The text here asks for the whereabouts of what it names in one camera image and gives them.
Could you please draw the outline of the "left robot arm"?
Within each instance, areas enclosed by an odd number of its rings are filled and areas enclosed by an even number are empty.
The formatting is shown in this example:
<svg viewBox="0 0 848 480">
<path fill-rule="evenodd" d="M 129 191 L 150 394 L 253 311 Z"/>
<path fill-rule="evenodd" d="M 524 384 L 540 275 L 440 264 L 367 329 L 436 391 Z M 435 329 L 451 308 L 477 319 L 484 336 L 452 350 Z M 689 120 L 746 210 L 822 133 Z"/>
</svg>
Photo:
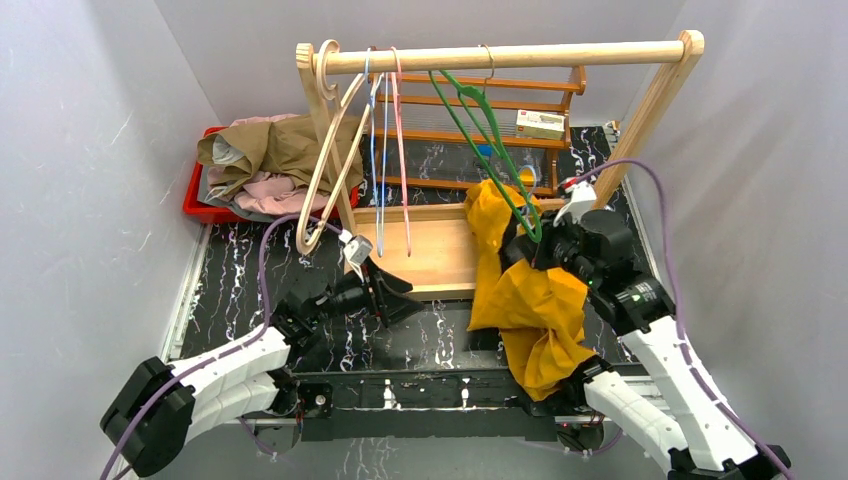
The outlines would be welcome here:
<svg viewBox="0 0 848 480">
<path fill-rule="evenodd" d="M 303 386 L 288 366 L 305 355 L 322 327 L 337 318 L 368 313 L 384 327 L 421 311 L 411 283 L 371 259 L 320 294 L 290 292 L 267 323 L 248 335 L 171 364 L 141 362 L 107 407 L 99 426 L 115 451 L 140 477 L 169 465 L 199 435 L 255 412 L 303 414 L 318 392 Z"/>
</svg>

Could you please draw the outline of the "light blue hanger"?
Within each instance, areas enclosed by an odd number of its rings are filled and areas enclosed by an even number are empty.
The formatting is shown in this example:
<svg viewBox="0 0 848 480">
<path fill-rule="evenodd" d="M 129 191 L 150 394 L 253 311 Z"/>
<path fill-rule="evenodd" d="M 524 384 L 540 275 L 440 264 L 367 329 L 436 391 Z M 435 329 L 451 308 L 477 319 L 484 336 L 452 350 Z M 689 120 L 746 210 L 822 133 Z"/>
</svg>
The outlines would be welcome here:
<svg viewBox="0 0 848 480">
<path fill-rule="evenodd" d="M 540 175 L 533 164 L 522 165 L 518 169 L 520 187 L 519 192 L 523 195 L 524 205 L 520 208 L 522 216 L 530 220 L 534 209 L 534 193 L 539 184 Z"/>
</svg>

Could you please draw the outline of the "brown skirt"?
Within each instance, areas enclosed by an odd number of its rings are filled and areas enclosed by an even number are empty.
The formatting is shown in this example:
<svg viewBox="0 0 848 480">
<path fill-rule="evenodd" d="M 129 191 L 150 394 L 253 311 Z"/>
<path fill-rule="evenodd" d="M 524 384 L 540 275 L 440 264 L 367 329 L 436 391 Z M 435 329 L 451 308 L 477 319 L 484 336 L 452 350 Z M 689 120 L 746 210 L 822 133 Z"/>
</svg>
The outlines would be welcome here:
<svg viewBox="0 0 848 480">
<path fill-rule="evenodd" d="M 216 169 L 208 184 L 231 196 L 258 172 L 289 176 L 297 187 L 312 180 L 322 143 L 309 115 L 276 122 L 240 124 L 210 134 L 197 144 L 197 162 Z"/>
</svg>

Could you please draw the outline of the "pink skirt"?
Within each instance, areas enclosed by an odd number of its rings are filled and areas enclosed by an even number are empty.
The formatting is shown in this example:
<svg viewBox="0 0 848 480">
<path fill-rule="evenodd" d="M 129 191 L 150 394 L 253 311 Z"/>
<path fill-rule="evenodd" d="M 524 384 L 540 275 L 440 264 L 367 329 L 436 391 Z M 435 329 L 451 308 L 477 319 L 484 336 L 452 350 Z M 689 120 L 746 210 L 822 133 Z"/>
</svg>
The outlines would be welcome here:
<svg viewBox="0 0 848 480">
<path fill-rule="evenodd" d="M 248 117 L 238 119 L 228 127 L 264 121 L 276 122 L 295 115 L 282 114 L 271 117 Z M 255 178 L 249 180 L 234 195 L 235 201 L 240 207 L 252 212 L 266 214 L 270 217 L 278 217 L 301 210 L 306 197 L 307 187 L 308 185 L 297 187 L 287 175 L 258 172 Z"/>
</svg>

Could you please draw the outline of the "yellow skirt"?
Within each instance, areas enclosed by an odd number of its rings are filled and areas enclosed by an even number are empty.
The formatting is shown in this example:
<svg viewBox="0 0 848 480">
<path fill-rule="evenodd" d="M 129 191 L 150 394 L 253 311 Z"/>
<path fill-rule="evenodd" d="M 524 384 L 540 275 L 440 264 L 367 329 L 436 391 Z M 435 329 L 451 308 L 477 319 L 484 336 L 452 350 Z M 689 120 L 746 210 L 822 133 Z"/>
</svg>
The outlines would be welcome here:
<svg viewBox="0 0 848 480">
<path fill-rule="evenodd" d="M 588 288 L 560 268 L 542 271 L 524 258 L 512 265 L 502 258 L 517 219 L 492 180 L 467 191 L 464 209 L 477 257 L 468 329 L 497 329 L 512 376 L 532 400 L 543 401 L 596 355 L 583 344 Z"/>
</svg>

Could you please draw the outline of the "green hanger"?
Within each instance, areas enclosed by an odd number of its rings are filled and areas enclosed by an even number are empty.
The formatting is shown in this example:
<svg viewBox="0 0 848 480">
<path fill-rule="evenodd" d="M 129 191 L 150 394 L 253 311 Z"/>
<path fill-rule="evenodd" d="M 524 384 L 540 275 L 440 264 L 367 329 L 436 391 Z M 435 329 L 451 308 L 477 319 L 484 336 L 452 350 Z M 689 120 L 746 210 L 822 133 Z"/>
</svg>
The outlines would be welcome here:
<svg viewBox="0 0 848 480">
<path fill-rule="evenodd" d="M 436 80 L 435 72 L 430 70 L 427 72 L 429 81 L 434 87 L 443 106 L 448 111 L 453 123 L 458 128 L 461 137 L 472 148 L 481 167 L 488 174 L 489 179 L 493 182 L 495 188 L 510 208 L 513 217 L 519 222 L 529 239 L 533 243 L 539 244 L 543 239 L 543 228 L 539 209 L 533 204 L 531 192 L 522 182 L 519 169 L 510 154 L 507 152 L 506 146 L 503 143 L 494 109 L 486 93 L 488 80 L 485 79 L 484 86 L 482 88 L 478 88 L 476 86 L 460 82 L 457 77 L 453 76 L 446 70 L 441 69 L 438 73 L 451 87 L 454 88 L 459 105 L 465 111 L 476 131 L 481 136 L 483 144 L 503 161 L 510 179 L 516 182 L 518 193 L 524 201 L 524 205 L 522 207 L 519 207 L 507 192 L 506 186 L 501 181 L 495 168 L 492 166 L 492 162 L 480 151 L 478 143 L 472 139 L 471 133 L 460 120 L 453 105 L 448 100 L 443 89 L 440 87 L 439 82 Z"/>
</svg>

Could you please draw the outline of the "beige wooden hanger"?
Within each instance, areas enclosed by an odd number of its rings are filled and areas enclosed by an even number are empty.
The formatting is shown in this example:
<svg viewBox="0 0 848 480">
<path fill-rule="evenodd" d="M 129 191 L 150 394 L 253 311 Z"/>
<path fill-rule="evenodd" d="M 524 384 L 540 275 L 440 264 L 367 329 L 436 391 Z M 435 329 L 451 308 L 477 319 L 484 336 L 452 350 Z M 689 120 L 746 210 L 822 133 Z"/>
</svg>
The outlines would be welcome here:
<svg viewBox="0 0 848 480">
<path fill-rule="evenodd" d="M 347 177 L 358 154 L 362 135 L 370 125 L 372 109 L 370 107 L 364 109 L 351 145 L 347 149 L 342 149 L 338 144 L 341 127 L 355 95 L 365 84 L 366 75 L 356 74 L 344 93 L 339 91 L 336 84 L 330 84 L 328 81 L 329 59 L 332 54 L 340 51 L 339 43 L 333 39 L 325 41 L 319 49 L 314 49 L 311 44 L 306 43 L 296 48 L 298 73 L 308 100 L 316 139 L 321 146 L 295 231 L 297 250 L 303 255 L 308 255 L 315 249 L 323 231 L 329 226 L 333 211 L 339 214 L 343 227 L 347 229 L 355 227 L 353 207 L 349 200 L 351 189 L 347 186 Z M 326 172 L 330 174 L 330 193 L 327 204 L 320 217 L 311 221 L 310 214 L 313 212 L 314 201 L 319 193 L 321 179 Z"/>
</svg>

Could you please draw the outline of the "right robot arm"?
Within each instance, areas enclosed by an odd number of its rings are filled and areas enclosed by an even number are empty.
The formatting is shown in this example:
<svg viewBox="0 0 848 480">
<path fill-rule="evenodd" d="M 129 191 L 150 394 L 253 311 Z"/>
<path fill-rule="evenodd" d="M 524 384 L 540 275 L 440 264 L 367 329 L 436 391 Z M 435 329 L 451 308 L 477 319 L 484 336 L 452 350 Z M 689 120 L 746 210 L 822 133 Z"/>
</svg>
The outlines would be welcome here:
<svg viewBox="0 0 848 480">
<path fill-rule="evenodd" d="M 656 407 L 604 360 L 581 366 L 563 387 L 577 414 L 593 409 L 644 448 L 669 479 L 775 479 L 791 461 L 779 445 L 756 439 L 727 405 L 688 337 L 660 281 L 638 267 L 634 235 L 608 210 L 542 217 L 542 238 L 521 235 L 505 247 L 513 263 L 567 272 L 588 289 L 594 312 L 637 356 L 664 399 Z"/>
</svg>

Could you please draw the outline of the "pink hanger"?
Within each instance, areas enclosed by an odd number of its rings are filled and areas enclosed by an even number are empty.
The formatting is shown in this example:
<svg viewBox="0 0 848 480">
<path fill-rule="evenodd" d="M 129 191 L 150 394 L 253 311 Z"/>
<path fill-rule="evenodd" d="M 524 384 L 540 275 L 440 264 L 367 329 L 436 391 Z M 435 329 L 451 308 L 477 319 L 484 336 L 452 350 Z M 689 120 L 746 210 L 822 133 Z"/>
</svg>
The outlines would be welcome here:
<svg viewBox="0 0 848 480">
<path fill-rule="evenodd" d="M 401 91 L 400 87 L 402 85 L 402 64 L 400 61 L 400 57 L 398 54 L 398 49 L 394 46 L 390 47 L 390 50 L 393 54 L 393 58 L 395 61 L 395 71 L 390 74 L 390 80 L 392 85 L 392 103 L 394 109 L 394 118 L 395 118 L 395 128 L 396 128 L 396 140 L 397 140 L 397 148 L 398 148 L 398 159 L 399 159 L 399 168 L 400 168 L 400 187 L 401 187 L 401 200 L 402 200 L 402 208 L 403 208 L 403 221 L 405 228 L 405 240 L 406 240 L 406 253 L 408 257 L 412 256 L 412 236 L 411 236 L 411 221 L 409 214 L 409 196 L 408 196 L 408 182 L 407 182 L 407 171 L 406 171 L 406 156 L 405 156 L 405 144 L 404 144 L 404 135 L 403 135 L 403 117 L 402 117 L 402 106 L 401 106 Z"/>
</svg>

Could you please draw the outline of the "grey pleated skirt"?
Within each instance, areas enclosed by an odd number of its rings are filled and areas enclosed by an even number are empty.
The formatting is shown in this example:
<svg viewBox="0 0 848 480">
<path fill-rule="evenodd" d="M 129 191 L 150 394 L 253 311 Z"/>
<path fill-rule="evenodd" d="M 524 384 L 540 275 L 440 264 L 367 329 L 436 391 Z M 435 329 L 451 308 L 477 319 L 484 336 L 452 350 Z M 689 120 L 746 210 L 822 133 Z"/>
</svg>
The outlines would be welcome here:
<svg viewBox="0 0 848 480">
<path fill-rule="evenodd" d="M 273 218 L 257 212 L 252 212 L 240 207 L 235 201 L 234 194 L 224 194 L 225 186 L 211 187 L 210 179 L 217 179 L 219 171 L 215 167 L 202 166 L 199 179 L 198 193 L 196 199 L 206 206 L 224 208 L 230 213 L 235 214 L 242 220 L 251 222 L 270 223 Z"/>
</svg>

